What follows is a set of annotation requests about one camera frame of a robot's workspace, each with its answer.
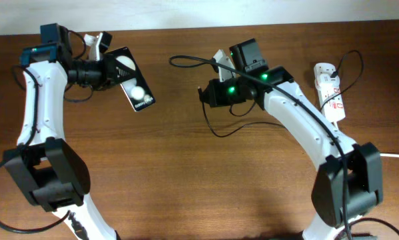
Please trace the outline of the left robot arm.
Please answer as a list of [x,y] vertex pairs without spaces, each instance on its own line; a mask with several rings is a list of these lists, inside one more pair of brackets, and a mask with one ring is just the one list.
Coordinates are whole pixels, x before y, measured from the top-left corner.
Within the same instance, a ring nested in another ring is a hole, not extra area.
[[14,149],[3,154],[4,166],[26,200],[67,224],[78,239],[118,239],[90,195],[91,179],[85,162],[65,140],[63,101],[66,86],[78,84],[93,91],[108,89],[137,73],[117,57],[127,48],[107,52],[112,36],[103,31],[86,35],[87,60],[74,57],[70,30],[57,23],[40,27],[41,43],[20,56],[26,83],[23,127]]

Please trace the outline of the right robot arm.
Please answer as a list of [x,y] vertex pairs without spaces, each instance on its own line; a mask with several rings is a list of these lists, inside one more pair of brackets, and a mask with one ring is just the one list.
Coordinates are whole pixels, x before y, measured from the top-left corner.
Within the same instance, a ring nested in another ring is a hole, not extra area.
[[199,90],[200,102],[225,107],[247,100],[276,118],[306,151],[317,170],[311,224],[284,239],[351,239],[350,228],[383,201],[382,162],[372,144],[357,144],[303,95],[283,67],[268,66],[249,39],[205,61],[219,74]]

